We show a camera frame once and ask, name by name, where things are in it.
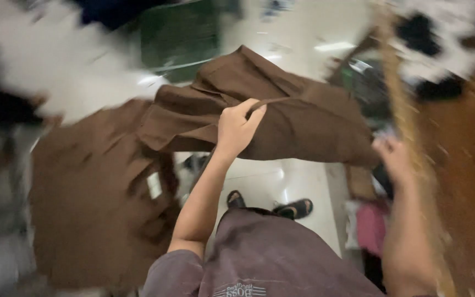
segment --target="clothing tag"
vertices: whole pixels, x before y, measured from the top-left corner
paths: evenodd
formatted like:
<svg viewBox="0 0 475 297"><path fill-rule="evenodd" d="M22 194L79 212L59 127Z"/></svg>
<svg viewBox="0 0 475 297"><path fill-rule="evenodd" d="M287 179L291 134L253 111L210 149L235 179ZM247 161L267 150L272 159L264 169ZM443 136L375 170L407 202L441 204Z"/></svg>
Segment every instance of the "clothing tag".
<svg viewBox="0 0 475 297"><path fill-rule="evenodd" d="M149 194L152 199L158 198L162 194L161 180L159 179L159 173L152 173L146 180L148 183Z"/></svg>

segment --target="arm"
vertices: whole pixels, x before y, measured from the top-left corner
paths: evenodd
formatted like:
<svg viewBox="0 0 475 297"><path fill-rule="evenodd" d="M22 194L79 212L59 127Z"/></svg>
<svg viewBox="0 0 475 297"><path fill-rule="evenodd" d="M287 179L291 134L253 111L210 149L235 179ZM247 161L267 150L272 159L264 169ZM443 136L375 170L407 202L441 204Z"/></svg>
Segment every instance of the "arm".
<svg viewBox="0 0 475 297"><path fill-rule="evenodd" d="M267 110L264 105L246 120L247 112L256 102L249 99L226 108L221 114L216 149L177 218L168 252L188 249L203 258L206 242L214 230L228 168L250 143Z"/></svg>
<svg viewBox="0 0 475 297"><path fill-rule="evenodd" d="M421 208L419 187L406 148L396 138L377 139L395 188L391 222L384 240L384 284L393 297L436 295L435 265Z"/></svg>

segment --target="black sandal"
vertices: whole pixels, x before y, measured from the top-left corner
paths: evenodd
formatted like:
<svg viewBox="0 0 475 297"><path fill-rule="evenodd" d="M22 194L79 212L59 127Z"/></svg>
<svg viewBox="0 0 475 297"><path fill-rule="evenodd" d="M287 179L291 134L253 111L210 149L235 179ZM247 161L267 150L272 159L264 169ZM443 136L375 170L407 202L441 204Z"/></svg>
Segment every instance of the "black sandal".
<svg viewBox="0 0 475 297"><path fill-rule="evenodd" d="M274 208L272 211L284 218L297 220L307 217L313 211L313 202L307 198Z"/></svg>
<svg viewBox="0 0 475 297"><path fill-rule="evenodd" d="M227 196L227 206L228 208L244 208L247 207L245 204L245 200L243 200L243 197L241 196L241 193L239 191L234 190L230 192Z"/></svg>

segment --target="hand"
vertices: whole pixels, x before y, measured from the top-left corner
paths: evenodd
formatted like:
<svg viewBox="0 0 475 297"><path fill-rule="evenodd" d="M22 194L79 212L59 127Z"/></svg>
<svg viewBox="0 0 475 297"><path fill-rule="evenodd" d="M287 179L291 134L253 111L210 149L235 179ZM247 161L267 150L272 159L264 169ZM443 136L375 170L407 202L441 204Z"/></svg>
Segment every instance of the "hand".
<svg viewBox="0 0 475 297"><path fill-rule="evenodd" d="M261 119L267 111L267 105L256 109L250 119L247 115L250 108L259 100L248 99L235 107L223 110L219 119L216 151L234 160L250 143Z"/></svg>
<svg viewBox="0 0 475 297"><path fill-rule="evenodd" d="M406 146L394 136L377 138L373 141L373 149L382 158L386 171L393 184L400 188L415 186L416 179Z"/></svg>

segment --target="gray t-shirt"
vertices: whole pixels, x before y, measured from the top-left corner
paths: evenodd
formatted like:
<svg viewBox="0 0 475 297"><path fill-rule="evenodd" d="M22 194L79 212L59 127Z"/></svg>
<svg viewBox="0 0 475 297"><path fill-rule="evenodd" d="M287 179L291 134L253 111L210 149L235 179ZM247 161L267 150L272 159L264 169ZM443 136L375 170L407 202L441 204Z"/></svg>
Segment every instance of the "gray t-shirt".
<svg viewBox="0 0 475 297"><path fill-rule="evenodd" d="M144 297L384 296L313 231L268 211L231 209L203 261L179 250L148 272Z"/></svg>

